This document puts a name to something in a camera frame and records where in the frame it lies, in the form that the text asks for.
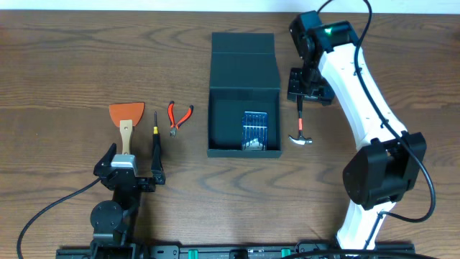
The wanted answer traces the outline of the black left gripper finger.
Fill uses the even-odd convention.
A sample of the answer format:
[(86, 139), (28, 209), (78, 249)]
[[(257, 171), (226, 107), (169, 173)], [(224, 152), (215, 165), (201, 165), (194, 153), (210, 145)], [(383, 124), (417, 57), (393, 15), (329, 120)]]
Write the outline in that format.
[(161, 162), (161, 147), (158, 144), (155, 144), (153, 147), (152, 164), (150, 170), (155, 183), (158, 185), (165, 185), (166, 177)]
[(101, 159), (101, 165), (103, 167), (110, 167), (111, 161), (114, 159), (116, 154), (116, 143), (113, 143), (107, 150), (106, 154)]

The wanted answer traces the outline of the yellow black screwdriver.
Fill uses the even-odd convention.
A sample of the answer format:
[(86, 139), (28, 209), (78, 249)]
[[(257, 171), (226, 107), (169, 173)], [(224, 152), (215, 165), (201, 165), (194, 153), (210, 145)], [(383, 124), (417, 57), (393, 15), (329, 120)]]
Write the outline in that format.
[(157, 112), (154, 113), (154, 129), (153, 129), (153, 155), (160, 156), (161, 144), (160, 144), (160, 132), (157, 123)]

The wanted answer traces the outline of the small black handled hammer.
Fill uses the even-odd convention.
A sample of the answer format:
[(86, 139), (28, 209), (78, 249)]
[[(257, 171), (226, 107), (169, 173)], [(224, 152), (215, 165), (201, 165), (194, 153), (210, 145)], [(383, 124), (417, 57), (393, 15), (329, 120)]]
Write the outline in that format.
[(296, 97), (297, 110), (298, 110), (298, 136), (288, 136), (289, 140), (296, 145), (309, 145), (313, 143), (313, 139), (303, 136), (303, 97)]

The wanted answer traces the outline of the clear precision screwdriver case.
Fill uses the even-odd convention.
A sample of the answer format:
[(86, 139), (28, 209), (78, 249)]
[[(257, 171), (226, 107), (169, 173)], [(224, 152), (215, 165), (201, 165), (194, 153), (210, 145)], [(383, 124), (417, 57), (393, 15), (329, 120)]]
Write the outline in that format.
[(242, 117), (243, 151), (265, 151), (268, 138), (268, 115), (266, 112), (245, 112)]

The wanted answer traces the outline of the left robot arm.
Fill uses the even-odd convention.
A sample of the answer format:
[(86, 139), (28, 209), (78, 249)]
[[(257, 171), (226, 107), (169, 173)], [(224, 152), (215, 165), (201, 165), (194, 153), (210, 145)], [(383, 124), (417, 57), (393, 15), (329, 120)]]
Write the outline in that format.
[(166, 182), (161, 163), (161, 147), (153, 147), (151, 177), (139, 177), (136, 165), (117, 165), (118, 162), (136, 162), (133, 155), (116, 152), (112, 144), (97, 162), (93, 174), (113, 196), (97, 204), (90, 216), (93, 241), (90, 244), (90, 259), (131, 258), (150, 256), (149, 248), (134, 239), (134, 227), (143, 193), (154, 192), (157, 185)]

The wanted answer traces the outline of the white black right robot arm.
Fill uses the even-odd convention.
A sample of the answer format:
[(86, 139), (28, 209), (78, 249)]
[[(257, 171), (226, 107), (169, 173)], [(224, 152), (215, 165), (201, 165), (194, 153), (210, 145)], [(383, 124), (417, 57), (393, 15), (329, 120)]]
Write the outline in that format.
[(290, 71), (288, 99), (324, 106), (337, 99), (356, 145), (342, 173), (350, 202), (337, 245), (373, 250), (385, 218), (426, 172), (425, 138), (409, 133), (392, 113), (365, 63), (362, 39), (348, 21), (324, 24), (310, 11), (299, 14), (289, 30), (303, 66)]

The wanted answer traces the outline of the red black cutting pliers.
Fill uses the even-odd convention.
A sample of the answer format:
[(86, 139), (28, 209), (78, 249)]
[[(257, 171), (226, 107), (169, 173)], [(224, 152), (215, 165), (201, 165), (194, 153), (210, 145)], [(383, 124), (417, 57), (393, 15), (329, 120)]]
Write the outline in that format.
[(177, 131), (183, 126), (184, 123), (186, 123), (192, 116), (194, 106), (190, 105), (188, 108), (188, 111), (186, 114), (177, 122), (175, 120), (175, 115), (174, 115), (174, 101), (170, 101), (167, 107), (167, 114), (168, 118), (170, 120), (170, 136), (175, 137), (177, 134)]

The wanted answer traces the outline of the dark green open box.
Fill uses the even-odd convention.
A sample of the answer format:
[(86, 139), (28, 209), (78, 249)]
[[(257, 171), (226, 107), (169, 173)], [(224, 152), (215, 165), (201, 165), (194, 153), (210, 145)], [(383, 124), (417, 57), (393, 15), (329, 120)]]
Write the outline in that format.
[[(211, 43), (208, 157), (280, 157), (281, 84), (275, 36), (272, 33), (214, 32)], [(245, 112), (267, 113), (265, 151), (242, 150)]]

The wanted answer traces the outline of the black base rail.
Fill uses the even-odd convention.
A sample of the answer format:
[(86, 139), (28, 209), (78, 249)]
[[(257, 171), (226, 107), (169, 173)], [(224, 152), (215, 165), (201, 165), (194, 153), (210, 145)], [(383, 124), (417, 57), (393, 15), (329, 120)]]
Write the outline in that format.
[(326, 243), (300, 242), (297, 245), (276, 246), (204, 246), (181, 247), (177, 245), (156, 245), (139, 247), (68, 247), (56, 250), (57, 259), (91, 258), (141, 258), (141, 259), (256, 259), (284, 258), (289, 255), (329, 249)]

